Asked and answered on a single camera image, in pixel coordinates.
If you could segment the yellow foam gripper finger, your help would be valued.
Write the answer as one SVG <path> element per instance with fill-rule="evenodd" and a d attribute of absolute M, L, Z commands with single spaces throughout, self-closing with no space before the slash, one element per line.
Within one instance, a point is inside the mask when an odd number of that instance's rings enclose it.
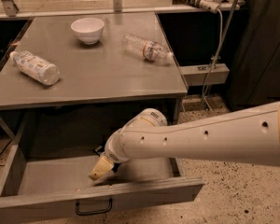
<path fill-rule="evenodd" d="M 93 169 L 89 173 L 89 178 L 93 181 L 98 180 L 103 175 L 111 171 L 114 167 L 114 162 L 110 160 L 107 156 L 102 155 L 98 162 L 94 165 Z"/>

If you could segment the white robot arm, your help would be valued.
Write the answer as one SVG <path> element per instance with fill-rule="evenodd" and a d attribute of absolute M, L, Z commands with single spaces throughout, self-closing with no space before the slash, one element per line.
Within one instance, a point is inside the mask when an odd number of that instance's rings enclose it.
<path fill-rule="evenodd" d="M 181 158 L 280 166 L 280 102 L 178 125 L 147 108 L 115 131 L 89 173 L 130 159 Z"/>

